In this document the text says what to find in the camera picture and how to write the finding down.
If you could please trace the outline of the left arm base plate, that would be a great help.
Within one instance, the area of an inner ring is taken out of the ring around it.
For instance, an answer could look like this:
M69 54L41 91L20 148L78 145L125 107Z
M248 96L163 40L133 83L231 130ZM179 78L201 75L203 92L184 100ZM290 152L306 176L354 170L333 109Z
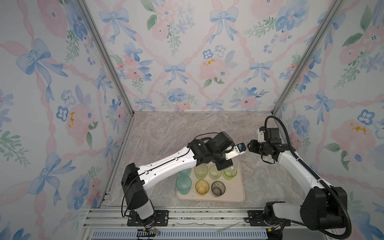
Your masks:
M169 222L168 210L155 210L149 218L142 220L136 211L130 211L128 215L128 227L166 227Z

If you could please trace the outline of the bright green glass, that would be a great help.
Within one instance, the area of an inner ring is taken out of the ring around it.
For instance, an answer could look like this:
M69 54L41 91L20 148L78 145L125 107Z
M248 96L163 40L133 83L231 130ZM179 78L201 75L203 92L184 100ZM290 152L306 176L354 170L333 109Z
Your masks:
M238 170L237 170L237 168L229 167L229 168L224 169L223 173L225 174L225 176L224 176L225 179L231 180L237 176Z

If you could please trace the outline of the yellow amber glass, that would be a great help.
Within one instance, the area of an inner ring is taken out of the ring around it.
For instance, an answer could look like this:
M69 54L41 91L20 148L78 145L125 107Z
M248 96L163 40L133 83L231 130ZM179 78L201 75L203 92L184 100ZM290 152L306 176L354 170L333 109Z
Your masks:
M196 189L198 194L205 195L209 192L210 185L205 180L198 180L195 184L195 189Z

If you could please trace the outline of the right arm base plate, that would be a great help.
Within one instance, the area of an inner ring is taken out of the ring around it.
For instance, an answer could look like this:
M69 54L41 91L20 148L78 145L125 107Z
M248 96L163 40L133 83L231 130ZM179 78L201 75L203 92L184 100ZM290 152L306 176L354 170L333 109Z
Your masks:
M278 227L281 226L286 219L278 219L275 217L266 216L262 210L249 210L245 222L251 227Z

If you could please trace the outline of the short light green cup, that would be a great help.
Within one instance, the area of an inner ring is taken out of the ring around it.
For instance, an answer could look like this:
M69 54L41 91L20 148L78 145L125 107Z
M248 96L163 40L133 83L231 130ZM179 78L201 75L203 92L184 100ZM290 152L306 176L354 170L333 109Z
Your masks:
M210 175L210 178L213 179L213 180L218 180L221 177L222 174L223 174L223 171L222 170L218 170L215 165L212 165L209 168L209 175Z

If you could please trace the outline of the tall light green cup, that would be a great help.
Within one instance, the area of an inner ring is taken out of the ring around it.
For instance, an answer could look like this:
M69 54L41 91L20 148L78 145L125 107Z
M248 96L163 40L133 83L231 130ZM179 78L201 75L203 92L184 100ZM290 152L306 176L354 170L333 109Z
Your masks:
M194 167L195 176L198 180L204 180L209 172L207 164L201 164Z

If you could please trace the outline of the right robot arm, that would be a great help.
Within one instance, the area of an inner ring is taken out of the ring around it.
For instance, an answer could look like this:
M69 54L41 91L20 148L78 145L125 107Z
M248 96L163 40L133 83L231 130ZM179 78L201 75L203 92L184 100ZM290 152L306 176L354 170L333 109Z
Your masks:
M292 153L289 145L282 143L279 129L260 127L257 133L258 139L248 144L248 150L261 157L272 157L280 163L306 195L301 205L268 202L264 209L264 220L268 224L290 220L313 231L346 228L350 224L347 218L346 191L323 180L300 157Z

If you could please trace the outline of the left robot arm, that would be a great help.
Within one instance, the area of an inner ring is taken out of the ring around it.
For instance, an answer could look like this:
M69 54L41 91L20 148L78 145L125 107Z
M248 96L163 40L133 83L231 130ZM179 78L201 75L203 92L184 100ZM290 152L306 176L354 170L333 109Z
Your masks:
M134 212L139 221L147 226L156 218L147 190L180 171L202 164L213 163L219 171L227 169L234 165L232 158L246 150L244 143L236 145L226 132L220 132L213 138L198 135L175 154L155 163L140 167L131 163L126 166L121 181L123 202L127 204L127 210Z

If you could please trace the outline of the dark smoky glass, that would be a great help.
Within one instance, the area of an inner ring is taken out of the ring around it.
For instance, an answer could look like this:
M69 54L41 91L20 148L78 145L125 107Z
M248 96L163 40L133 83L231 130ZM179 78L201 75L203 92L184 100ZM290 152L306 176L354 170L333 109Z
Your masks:
M221 181L215 181L211 185L211 190L215 196L222 196L226 192L226 186Z

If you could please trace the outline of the tall teal cup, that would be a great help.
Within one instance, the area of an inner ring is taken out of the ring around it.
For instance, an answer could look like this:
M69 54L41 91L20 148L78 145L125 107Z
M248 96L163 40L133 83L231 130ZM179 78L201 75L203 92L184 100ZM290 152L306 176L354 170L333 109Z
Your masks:
M188 169L185 169L185 170L182 170L179 172L179 175L180 176L190 176L191 174L191 171L192 171L192 168L188 168Z
M185 176L185 175L180 175L176 181L176 187L182 195L187 195L192 186L192 180L190 177Z

